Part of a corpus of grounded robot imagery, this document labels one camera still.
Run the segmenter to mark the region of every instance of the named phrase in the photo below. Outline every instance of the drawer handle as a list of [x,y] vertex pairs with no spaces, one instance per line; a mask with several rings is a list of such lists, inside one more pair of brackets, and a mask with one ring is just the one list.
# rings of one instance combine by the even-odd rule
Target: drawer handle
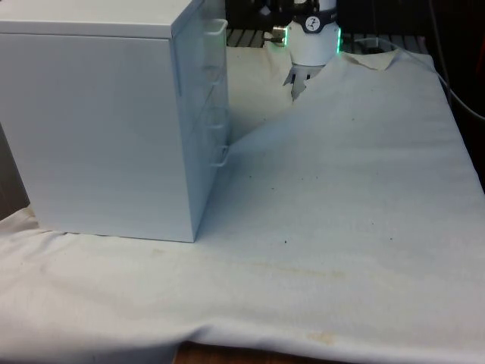
[[219,146],[221,148],[222,159],[218,163],[211,163],[211,167],[221,168],[227,164],[229,158],[229,146]]
[[227,28],[228,22],[225,19],[214,19],[211,21],[213,24],[220,24],[219,28],[215,31],[207,31],[204,32],[206,36],[219,36],[224,32]]
[[212,115],[212,111],[222,111],[224,113],[224,121],[218,124],[212,124],[210,121],[207,122],[207,128],[212,130],[224,129],[229,125],[229,108],[223,106],[212,106],[209,108],[209,115]]

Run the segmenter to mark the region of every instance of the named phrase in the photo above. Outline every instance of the drawer unit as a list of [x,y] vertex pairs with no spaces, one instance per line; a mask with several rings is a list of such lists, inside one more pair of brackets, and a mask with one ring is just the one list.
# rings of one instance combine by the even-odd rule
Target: drawer unit
[[194,241],[227,155],[221,7],[0,2],[1,122],[43,228]]

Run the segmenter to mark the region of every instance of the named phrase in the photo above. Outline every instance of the white fabric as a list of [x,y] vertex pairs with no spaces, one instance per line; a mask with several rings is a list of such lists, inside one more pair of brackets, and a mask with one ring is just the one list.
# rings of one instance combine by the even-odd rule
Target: white fabric
[[335,58],[232,146],[194,244],[43,231],[29,209],[2,221],[0,354],[163,362],[146,353],[194,340],[484,362],[484,222],[436,75]]
[[396,49],[391,52],[378,53],[376,55],[353,55],[351,53],[342,52],[342,57],[350,62],[370,68],[371,70],[385,71],[398,54],[399,50]]

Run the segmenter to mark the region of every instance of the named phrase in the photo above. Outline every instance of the white cloth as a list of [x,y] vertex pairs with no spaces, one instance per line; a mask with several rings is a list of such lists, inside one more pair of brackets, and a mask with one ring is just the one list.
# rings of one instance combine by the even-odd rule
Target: white cloth
[[484,222],[436,75],[335,58],[232,146],[194,244],[43,231],[29,209],[2,221],[0,355],[163,362],[194,340],[485,362]]

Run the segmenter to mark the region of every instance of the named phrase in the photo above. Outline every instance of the wire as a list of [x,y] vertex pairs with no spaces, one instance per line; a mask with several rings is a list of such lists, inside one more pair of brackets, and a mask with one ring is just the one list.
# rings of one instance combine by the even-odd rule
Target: wire
[[[372,40],[375,40],[376,37],[371,37],[371,38],[362,38],[362,39],[354,39],[354,42],[356,43],[359,43],[359,42],[369,42],[369,41],[372,41]],[[433,67],[431,67],[428,63],[422,61],[421,59],[419,59],[418,57],[416,57],[415,55],[413,55],[410,51],[404,49],[404,48],[401,48],[399,47],[397,44],[394,44],[393,42],[390,42],[386,39],[382,39],[382,38],[379,38],[379,42],[382,42],[384,44],[387,44],[389,46],[393,46],[397,49],[399,49],[401,52],[404,52],[405,54],[407,54],[409,57],[413,58],[415,61],[417,61],[418,63],[424,65],[428,70],[430,70],[431,72],[434,72],[438,77],[439,79],[441,80],[441,82],[443,82],[444,84],[446,84],[446,80],[443,78],[443,76],[441,76],[438,71],[436,71]],[[472,114],[473,116],[475,116],[477,119],[480,119],[482,121],[485,121],[485,116],[483,115],[480,115],[478,114],[477,112],[473,111],[470,107],[468,107],[467,104],[465,104],[462,99],[460,99],[458,97],[458,95],[456,95],[455,91],[453,91],[451,88],[449,89],[449,93],[452,97],[455,98],[455,100],[466,110],[468,111],[470,114]]]
[[441,47],[440,32],[438,31],[437,16],[434,11],[433,0],[428,0],[430,6],[431,20],[433,23],[434,37],[436,38],[436,46],[438,47],[438,55],[440,57],[441,67],[443,67],[443,73],[445,74],[446,80],[446,96],[448,98],[448,103],[452,104],[452,88],[449,82],[448,70],[446,69],[445,57],[443,56],[443,49]]

